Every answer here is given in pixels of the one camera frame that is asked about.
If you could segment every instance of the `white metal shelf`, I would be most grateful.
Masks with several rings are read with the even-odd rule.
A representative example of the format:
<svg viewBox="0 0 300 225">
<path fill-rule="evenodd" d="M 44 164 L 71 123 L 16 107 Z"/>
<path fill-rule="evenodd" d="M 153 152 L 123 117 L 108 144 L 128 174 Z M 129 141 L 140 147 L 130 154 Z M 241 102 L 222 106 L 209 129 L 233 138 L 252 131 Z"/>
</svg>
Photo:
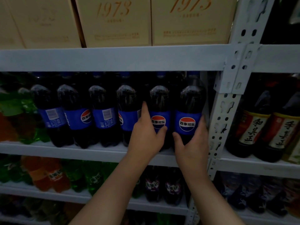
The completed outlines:
<svg viewBox="0 0 300 225">
<path fill-rule="evenodd" d="M 211 168 L 219 171 L 300 179 L 300 165 L 298 164 L 282 160 L 274 163 L 265 162 L 254 155 L 248 158 L 238 158 L 230 154 L 225 148 L 219 160 L 212 159 L 210 163 Z"/>
<path fill-rule="evenodd" d="M 258 50 L 253 72 L 258 73 L 299 73 L 299 45 L 261 45 Z"/>
<path fill-rule="evenodd" d="M 39 222 L 33 218 L 27 218 L 22 215 L 17 215 L 15 217 L 5 216 L 0 213 L 0 221 L 1 222 L 8 222 L 8 223 L 17 223 L 23 225 L 50 225 L 49 221 Z"/>
<path fill-rule="evenodd" d="M 76 193 L 72 189 L 63 191 L 62 193 L 57 193 L 53 189 L 50 189 L 47 192 L 42 192 L 35 186 L 26 185 L 23 182 L 1 183 L 0 193 L 80 204 L 86 204 L 92 198 L 88 190 L 84 190 L 81 193 Z M 148 202 L 146 197 L 142 195 L 138 199 L 131 198 L 127 208 L 132 210 L 160 212 L 175 215 L 187 215 L 188 213 L 185 196 L 183 196 L 178 206 L 173 206 L 167 204 L 163 199 L 160 202 Z"/>
<path fill-rule="evenodd" d="M 291 215 L 283 218 L 276 217 L 268 212 L 257 214 L 246 209 L 236 212 L 247 225 L 299 225 L 300 219 Z"/>
<path fill-rule="evenodd" d="M 126 155 L 127 147 L 122 143 L 115 147 L 102 147 L 101 144 L 96 144 L 88 149 L 81 149 L 76 145 L 55 147 L 51 142 L 35 142 L 25 145 L 5 141 L 0 143 L 0 153 L 118 163 Z M 178 167 L 174 150 L 170 148 L 159 152 L 149 165 Z"/>
<path fill-rule="evenodd" d="M 0 71 L 220 71 L 230 44 L 0 50 Z"/>
</svg>

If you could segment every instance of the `beige box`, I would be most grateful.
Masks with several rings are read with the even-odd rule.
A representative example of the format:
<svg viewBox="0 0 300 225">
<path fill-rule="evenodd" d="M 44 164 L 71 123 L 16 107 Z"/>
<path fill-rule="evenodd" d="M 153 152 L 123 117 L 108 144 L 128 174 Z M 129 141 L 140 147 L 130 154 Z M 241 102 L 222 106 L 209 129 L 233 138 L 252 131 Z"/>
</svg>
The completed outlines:
<svg viewBox="0 0 300 225">
<path fill-rule="evenodd" d="M 7 0 L 7 3 L 26 48 L 81 47 L 71 0 Z"/>
<path fill-rule="evenodd" d="M 0 49 L 24 49 L 5 0 L 0 0 Z"/>
<path fill-rule="evenodd" d="M 150 0 L 76 0 L 87 47 L 151 45 Z"/>
<path fill-rule="evenodd" d="M 237 0 L 151 0 L 152 44 L 228 43 Z"/>
</svg>

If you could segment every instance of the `finger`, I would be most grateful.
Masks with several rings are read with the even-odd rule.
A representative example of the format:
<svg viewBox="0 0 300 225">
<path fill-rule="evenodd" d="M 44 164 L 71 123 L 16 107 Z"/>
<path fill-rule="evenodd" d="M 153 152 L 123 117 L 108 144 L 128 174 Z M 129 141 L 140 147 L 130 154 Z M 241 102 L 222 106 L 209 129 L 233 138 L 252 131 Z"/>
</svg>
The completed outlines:
<svg viewBox="0 0 300 225">
<path fill-rule="evenodd" d="M 163 146 L 163 143 L 165 141 L 167 130 L 168 130 L 167 126 L 163 126 L 162 128 L 160 128 L 160 130 L 157 133 L 157 139 L 159 140 L 160 143 L 162 143 L 161 146 Z"/>
<path fill-rule="evenodd" d="M 208 132 L 207 132 L 207 128 L 206 128 L 206 121 L 205 121 L 205 116 L 203 115 L 201 118 L 200 118 L 200 121 L 198 123 L 198 127 L 195 131 L 195 134 L 192 138 L 193 139 L 198 139 L 200 136 L 202 135 L 208 135 Z"/>
<path fill-rule="evenodd" d="M 141 117 L 143 120 L 151 119 L 148 111 L 148 106 L 145 101 L 143 101 Z"/>
<path fill-rule="evenodd" d="M 173 138 L 175 143 L 175 151 L 182 150 L 185 146 L 183 145 L 181 136 L 177 132 L 173 132 Z"/>
</svg>

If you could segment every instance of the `pepsi bottle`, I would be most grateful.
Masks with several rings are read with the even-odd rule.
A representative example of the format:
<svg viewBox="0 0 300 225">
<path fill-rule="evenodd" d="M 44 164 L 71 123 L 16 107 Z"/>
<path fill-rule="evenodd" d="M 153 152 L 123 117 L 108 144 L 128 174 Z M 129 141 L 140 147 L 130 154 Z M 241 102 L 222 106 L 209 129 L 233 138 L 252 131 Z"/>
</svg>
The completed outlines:
<svg viewBox="0 0 300 225">
<path fill-rule="evenodd" d="M 120 125 L 117 119 L 117 99 L 108 74 L 93 72 L 94 85 L 89 88 L 97 135 L 103 147 L 120 142 Z"/>
<path fill-rule="evenodd" d="M 166 72 L 157 72 L 156 79 L 149 91 L 148 109 L 155 132 L 167 126 L 168 130 L 162 149 L 170 148 L 172 132 L 170 131 L 171 107 L 170 90 L 166 81 Z"/>
<path fill-rule="evenodd" d="M 74 141 L 71 130 L 57 97 L 62 77 L 54 72 L 34 72 L 33 75 L 36 78 L 36 84 L 31 88 L 33 100 L 52 143 L 56 147 L 72 145 Z"/>
<path fill-rule="evenodd" d="M 130 72 L 120 72 L 122 83 L 117 90 L 118 115 L 123 133 L 123 144 L 129 145 L 134 124 L 141 116 L 142 98 L 138 84 Z"/>
<path fill-rule="evenodd" d="M 88 148 L 98 142 L 93 116 L 90 111 L 88 89 L 93 81 L 90 73 L 61 73 L 65 82 L 57 92 L 64 109 L 67 122 L 72 131 L 75 144 Z"/>
<path fill-rule="evenodd" d="M 147 166 L 145 169 L 145 196 L 150 202 L 161 199 L 161 170 L 159 166 Z"/>
<path fill-rule="evenodd" d="M 168 167 L 163 197 L 168 204 L 178 205 L 183 196 L 183 176 L 179 168 Z"/>
<path fill-rule="evenodd" d="M 183 89 L 177 100 L 175 131 L 181 136 L 184 145 L 192 139 L 200 121 L 206 101 L 206 90 L 200 80 L 199 71 L 188 71 Z"/>
</svg>

